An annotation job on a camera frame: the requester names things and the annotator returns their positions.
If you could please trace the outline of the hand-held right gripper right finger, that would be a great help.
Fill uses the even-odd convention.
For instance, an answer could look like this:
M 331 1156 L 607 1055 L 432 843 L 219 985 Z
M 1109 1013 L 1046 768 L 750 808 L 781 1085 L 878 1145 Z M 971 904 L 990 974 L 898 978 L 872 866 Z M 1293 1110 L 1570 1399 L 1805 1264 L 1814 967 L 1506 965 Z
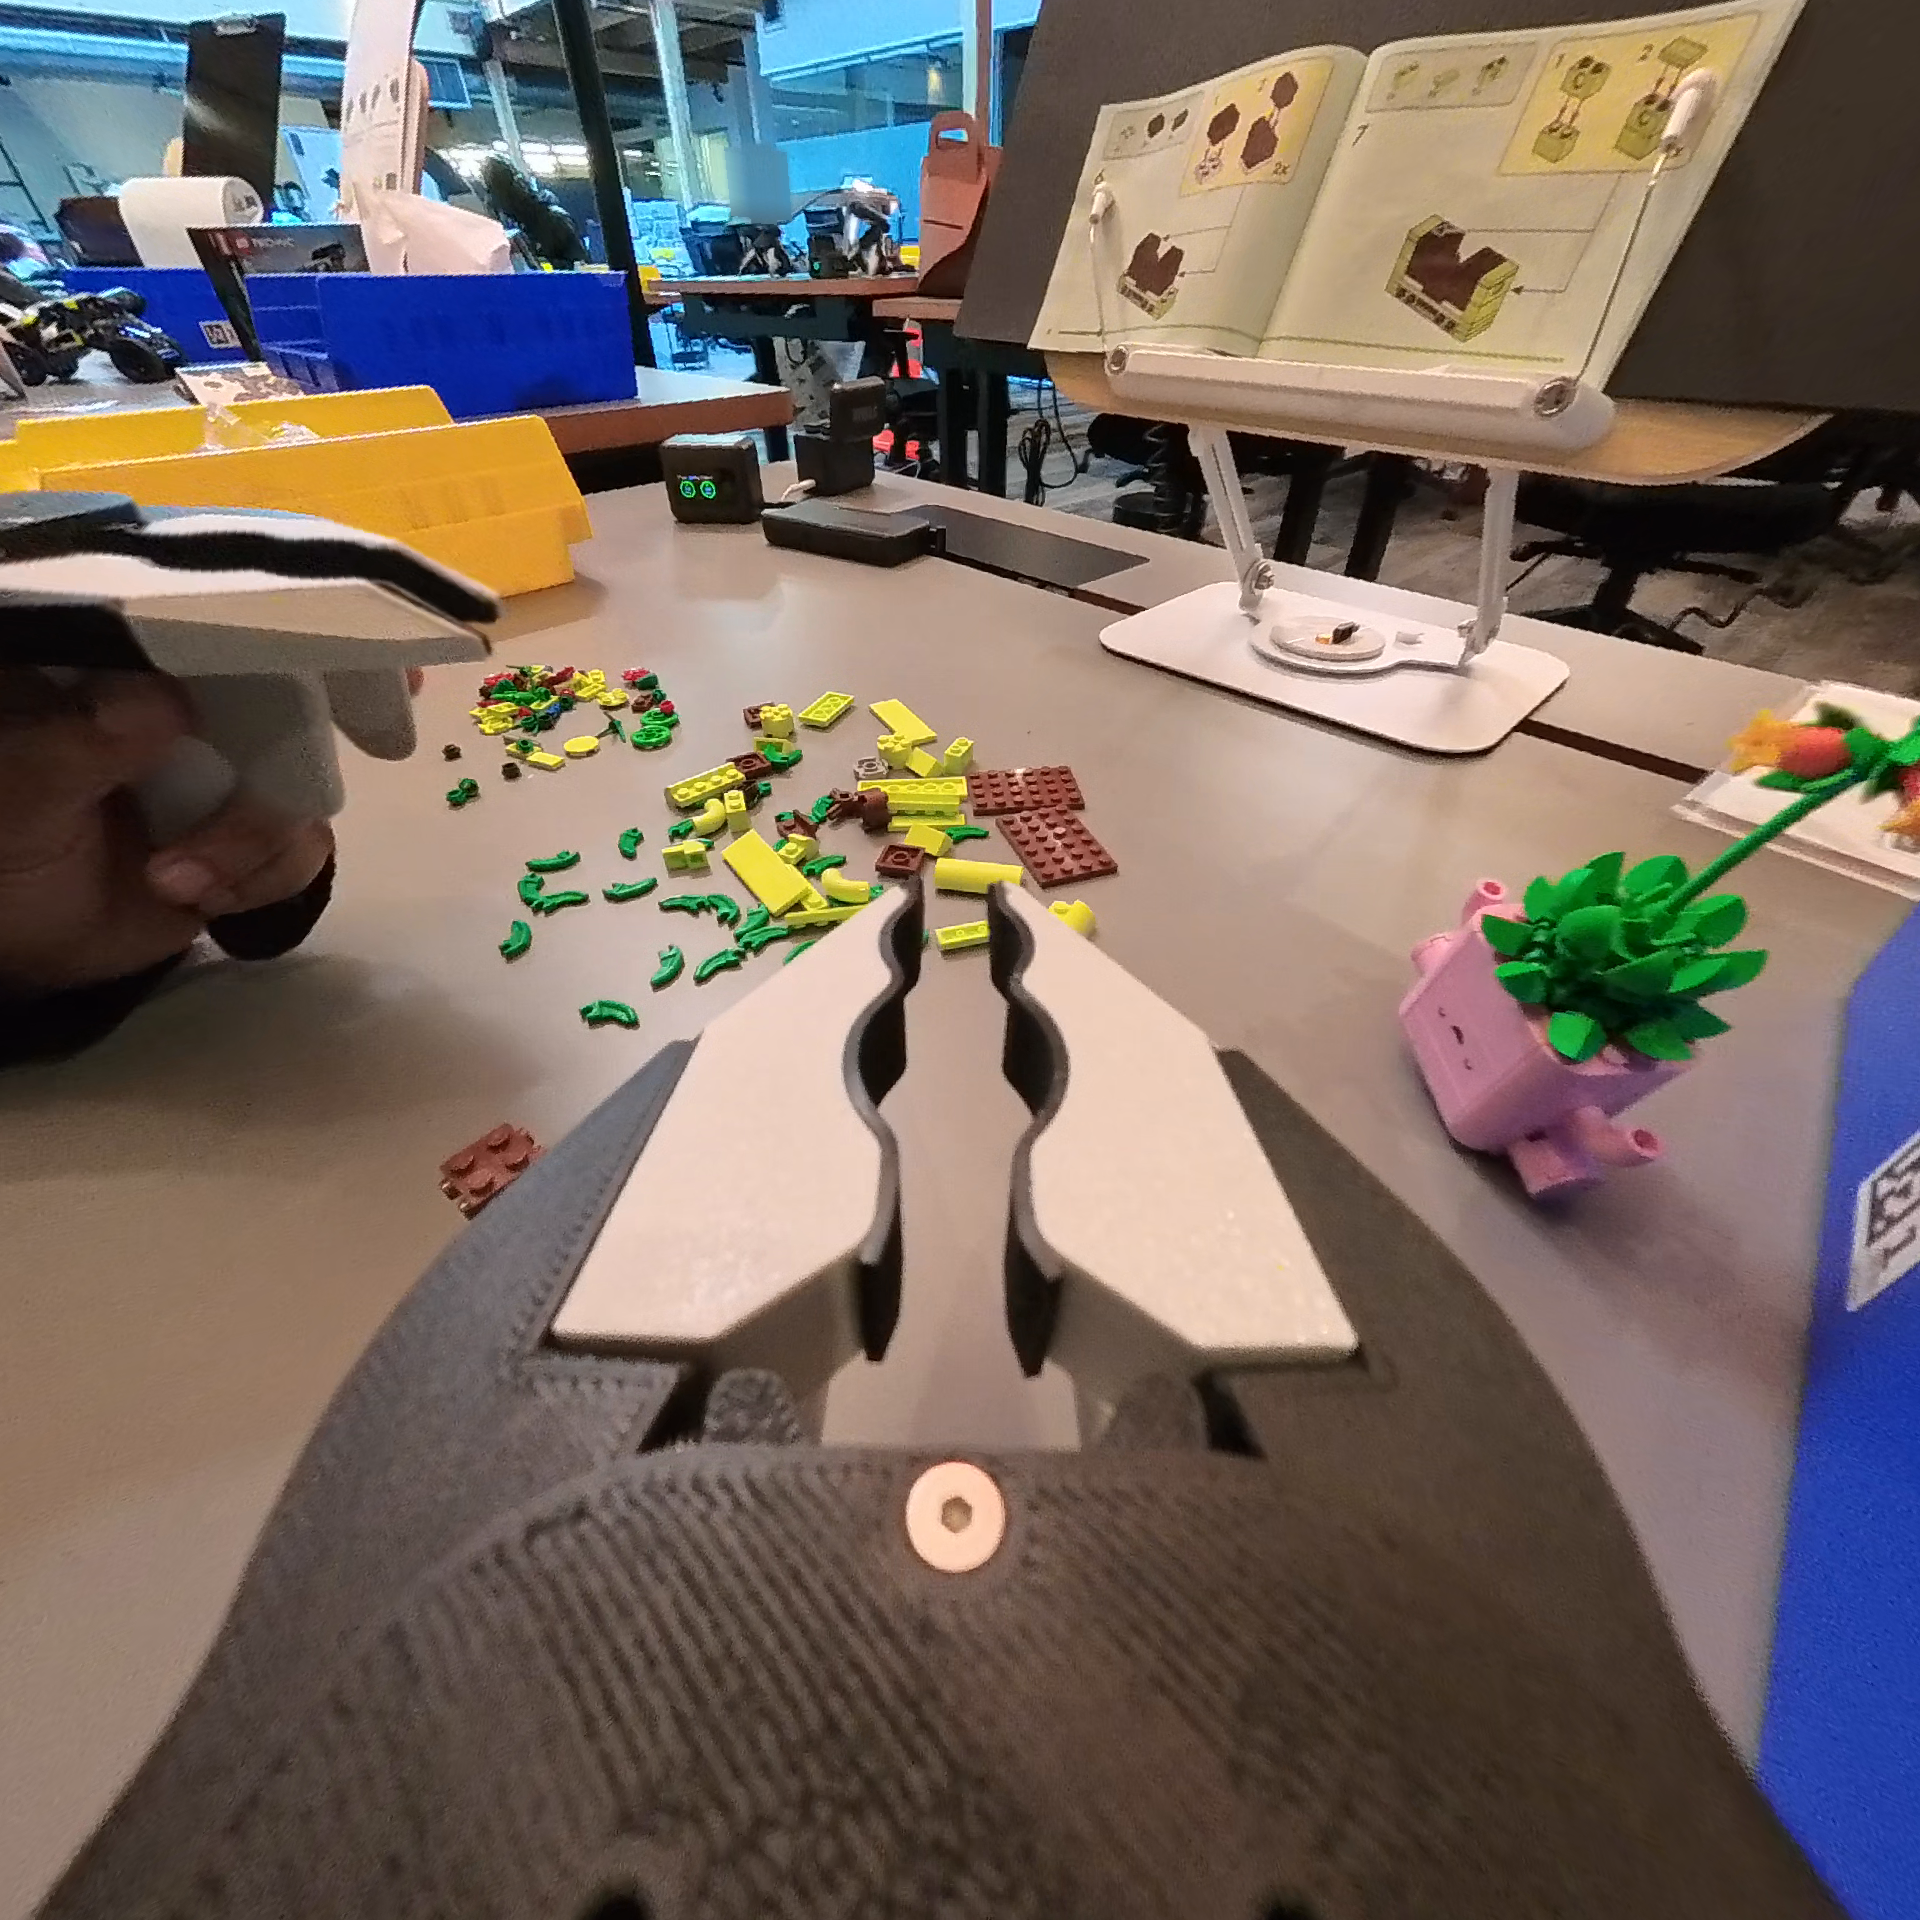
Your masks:
M 1207 1036 L 1020 889 L 990 893 L 1015 1145 L 1005 1324 L 1082 1423 L 1142 1377 L 1350 1361 L 1358 1336 Z

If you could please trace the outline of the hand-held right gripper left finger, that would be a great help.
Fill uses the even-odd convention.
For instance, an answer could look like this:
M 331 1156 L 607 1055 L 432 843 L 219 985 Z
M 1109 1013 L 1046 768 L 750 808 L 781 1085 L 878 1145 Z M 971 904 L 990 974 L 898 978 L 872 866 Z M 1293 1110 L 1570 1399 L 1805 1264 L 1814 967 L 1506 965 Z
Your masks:
M 901 1309 L 904 1070 L 923 896 L 889 889 L 675 1049 L 681 1077 L 548 1336 L 592 1357 L 769 1370 L 819 1401 Z

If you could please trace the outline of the brown and lime brick assembly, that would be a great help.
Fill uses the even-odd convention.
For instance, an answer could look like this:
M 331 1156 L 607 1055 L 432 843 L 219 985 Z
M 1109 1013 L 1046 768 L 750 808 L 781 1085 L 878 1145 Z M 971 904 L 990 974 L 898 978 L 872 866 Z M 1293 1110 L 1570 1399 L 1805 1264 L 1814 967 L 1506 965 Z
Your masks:
M 515 1125 L 498 1125 L 439 1167 L 439 1189 L 464 1217 L 477 1217 L 515 1187 L 546 1145 Z

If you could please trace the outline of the person's left hand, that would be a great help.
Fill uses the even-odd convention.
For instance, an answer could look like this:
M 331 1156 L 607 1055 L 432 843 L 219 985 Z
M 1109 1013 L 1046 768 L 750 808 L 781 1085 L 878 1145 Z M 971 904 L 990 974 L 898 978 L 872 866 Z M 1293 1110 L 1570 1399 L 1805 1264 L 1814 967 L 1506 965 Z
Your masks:
M 133 787 L 189 738 L 153 673 L 3 671 L 3 997 L 38 1000 L 181 956 L 216 917 L 299 899 L 332 856 L 323 820 L 233 797 L 163 845 Z

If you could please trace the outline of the scattered green leaf pieces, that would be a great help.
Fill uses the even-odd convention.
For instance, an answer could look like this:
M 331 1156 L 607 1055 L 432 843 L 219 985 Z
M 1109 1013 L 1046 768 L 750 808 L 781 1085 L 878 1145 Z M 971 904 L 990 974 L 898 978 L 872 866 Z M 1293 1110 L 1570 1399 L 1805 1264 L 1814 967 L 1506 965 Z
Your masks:
M 589 980 L 589 993 L 578 1002 L 575 1018 L 589 1033 L 638 1033 L 648 1000 L 661 1000 L 681 985 L 709 989 L 720 980 L 769 965 L 792 967 L 825 940 L 819 939 L 799 956 L 784 956 L 781 947 L 770 947 L 744 965 L 725 965 L 709 980 L 695 980 L 694 967 L 709 956 L 725 956 L 733 943 L 711 917 L 661 909 L 663 896 L 681 893 L 661 870 L 665 820 L 658 830 L 628 820 L 599 843 L 575 836 L 571 843 L 520 860 L 515 904 L 498 940 L 502 967 L 525 967 L 548 947 L 553 931 L 583 926 L 592 911 L 620 917 L 620 927 L 629 927 L 628 943 Z

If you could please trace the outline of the pile of tiny colourful pieces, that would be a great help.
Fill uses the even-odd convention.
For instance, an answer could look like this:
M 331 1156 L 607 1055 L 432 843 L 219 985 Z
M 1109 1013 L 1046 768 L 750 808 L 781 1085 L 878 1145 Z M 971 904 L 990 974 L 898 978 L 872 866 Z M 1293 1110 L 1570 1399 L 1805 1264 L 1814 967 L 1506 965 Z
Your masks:
M 607 673 L 509 664 L 477 686 L 467 719 L 501 754 L 501 780 L 520 780 L 525 771 L 561 774 L 619 748 L 658 754 L 672 748 L 684 730 L 675 698 L 649 665 Z

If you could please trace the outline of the pink toy pot with plant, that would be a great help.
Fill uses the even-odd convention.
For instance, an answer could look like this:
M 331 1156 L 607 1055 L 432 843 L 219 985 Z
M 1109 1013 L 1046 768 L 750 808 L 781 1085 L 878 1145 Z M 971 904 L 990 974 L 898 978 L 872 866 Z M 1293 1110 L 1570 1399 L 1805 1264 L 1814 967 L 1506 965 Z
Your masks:
M 1766 971 L 1763 947 L 1742 947 L 1747 902 L 1726 889 L 1736 866 L 1863 784 L 1906 794 L 1892 830 L 1916 823 L 1916 725 L 1884 738 L 1763 712 L 1732 748 L 1797 802 L 1709 866 L 1601 853 L 1523 893 L 1485 879 L 1412 954 L 1402 1029 L 1437 1116 L 1464 1149 L 1506 1161 L 1531 1199 L 1661 1156 L 1622 1115 L 1690 1074 L 1732 1029 L 1716 1000 Z

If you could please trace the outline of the blue plastic bin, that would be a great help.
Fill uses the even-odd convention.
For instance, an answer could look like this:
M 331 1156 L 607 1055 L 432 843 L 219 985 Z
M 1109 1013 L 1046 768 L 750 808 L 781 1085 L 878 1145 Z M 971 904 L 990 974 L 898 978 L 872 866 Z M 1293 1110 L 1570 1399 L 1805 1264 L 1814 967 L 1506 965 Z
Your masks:
M 1851 1918 L 1916 1918 L 1916 917 L 1841 1013 L 1760 1782 Z
M 638 400 L 615 276 L 254 276 L 262 359 L 309 393 L 435 390 L 450 418 Z
M 116 287 L 142 294 L 147 301 L 145 319 L 177 340 L 189 365 L 253 359 L 202 267 L 70 267 L 61 286 L 70 294 Z

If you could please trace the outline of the black product box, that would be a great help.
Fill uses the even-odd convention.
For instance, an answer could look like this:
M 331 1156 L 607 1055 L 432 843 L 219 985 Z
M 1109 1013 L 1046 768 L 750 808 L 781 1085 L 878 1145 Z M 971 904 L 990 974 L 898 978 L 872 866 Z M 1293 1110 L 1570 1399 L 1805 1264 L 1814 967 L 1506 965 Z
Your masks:
M 244 228 L 187 228 L 187 242 L 205 273 L 226 319 L 249 359 L 265 359 L 253 319 L 249 279 L 368 276 L 360 224 L 262 224 Z

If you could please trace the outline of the white paper towel roll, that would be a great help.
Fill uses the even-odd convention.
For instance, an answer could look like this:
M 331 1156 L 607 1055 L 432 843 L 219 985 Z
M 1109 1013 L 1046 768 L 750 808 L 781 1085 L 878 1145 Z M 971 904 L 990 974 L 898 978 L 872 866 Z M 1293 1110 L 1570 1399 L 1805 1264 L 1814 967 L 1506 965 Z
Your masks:
M 117 214 L 145 267 L 201 267 L 196 228 L 253 228 L 268 207 L 239 176 L 142 176 L 122 184 Z

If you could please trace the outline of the wooden background table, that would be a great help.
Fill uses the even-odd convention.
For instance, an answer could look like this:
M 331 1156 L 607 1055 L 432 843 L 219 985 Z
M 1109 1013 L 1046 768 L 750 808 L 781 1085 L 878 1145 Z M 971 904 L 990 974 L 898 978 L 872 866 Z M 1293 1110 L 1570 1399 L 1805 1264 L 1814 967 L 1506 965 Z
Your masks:
M 744 378 L 638 368 L 638 394 L 575 404 L 514 404 L 502 415 L 535 415 L 583 494 L 649 486 L 661 479 L 658 447 L 669 437 L 769 436 L 770 458 L 787 461 L 784 433 L 794 394 L 784 385 Z
M 959 301 L 923 294 L 901 279 L 684 279 L 652 282 L 648 305 L 675 306 L 690 338 L 701 340 L 824 340 L 854 343 L 874 323 L 955 319 Z

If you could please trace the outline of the tan perforated board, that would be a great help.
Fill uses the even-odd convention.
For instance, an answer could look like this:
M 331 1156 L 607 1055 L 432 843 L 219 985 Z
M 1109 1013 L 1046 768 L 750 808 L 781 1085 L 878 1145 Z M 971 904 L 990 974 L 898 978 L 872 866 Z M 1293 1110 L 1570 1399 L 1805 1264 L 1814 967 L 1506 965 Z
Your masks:
M 353 4 L 343 61 L 341 200 L 356 215 L 368 193 L 417 193 L 426 80 L 414 71 L 421 4 Z

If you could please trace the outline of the black flat box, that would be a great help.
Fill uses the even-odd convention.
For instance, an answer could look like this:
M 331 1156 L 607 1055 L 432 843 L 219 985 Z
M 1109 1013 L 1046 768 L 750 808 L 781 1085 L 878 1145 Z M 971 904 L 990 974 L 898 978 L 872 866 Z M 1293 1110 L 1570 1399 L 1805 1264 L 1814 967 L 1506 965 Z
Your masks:
M 872 568 L 901 568 L 914 560 L 948 556 L 948 534 L 917 511 L 878 512 L 843 500 L 792 500 L 759 517 L 775 550 L 837 560 Z

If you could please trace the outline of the black office chair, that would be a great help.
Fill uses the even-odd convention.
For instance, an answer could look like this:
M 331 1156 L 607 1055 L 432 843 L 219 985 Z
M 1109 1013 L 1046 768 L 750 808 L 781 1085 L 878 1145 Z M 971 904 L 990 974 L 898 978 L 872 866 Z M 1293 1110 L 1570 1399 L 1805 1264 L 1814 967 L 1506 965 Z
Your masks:
M 1720 577 L 1763 595 L 1763 574 L 1734 565 L 1734 560 L 1780 562 L 1837 537 L 1845 511 L 1865 490 L 1903 490 L 1913 473 L 1916 452 L 1912 445 L 1829 445 L 1818 437 L 1704 483 L 1625 486 L 1531 473 L 1519 486 L 1519 522 L 1541 529 L 1544 538 L 1517 545 L 1511 562 L 1523 562 L 1525 573 L 1547 560 L 1601 565 L 1589 600 L 1535 611 L 1535 620 L 1701 657 L 1704 645 L 1681 635 L 1681 625 L 1696 616 L 1726 631 L 1743 603 L 1726 616 L 1690 607 L 1677 620 L 1657 620 L 1633 611 L 1633 595 L 1650 574 Z

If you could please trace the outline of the dark grey partition panel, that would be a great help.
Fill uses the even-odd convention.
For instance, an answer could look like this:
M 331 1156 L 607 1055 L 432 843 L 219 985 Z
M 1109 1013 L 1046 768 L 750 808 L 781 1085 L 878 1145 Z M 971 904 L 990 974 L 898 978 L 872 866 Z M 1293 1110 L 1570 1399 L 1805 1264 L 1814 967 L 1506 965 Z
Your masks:
M 1309 44 L 1657 4 L 1041 4 L 959 331 L 1025 348 L 1104 105 Z M 1616 400 L 1916 412 L 1916 4 L 1805 4 L 1611 375 Z

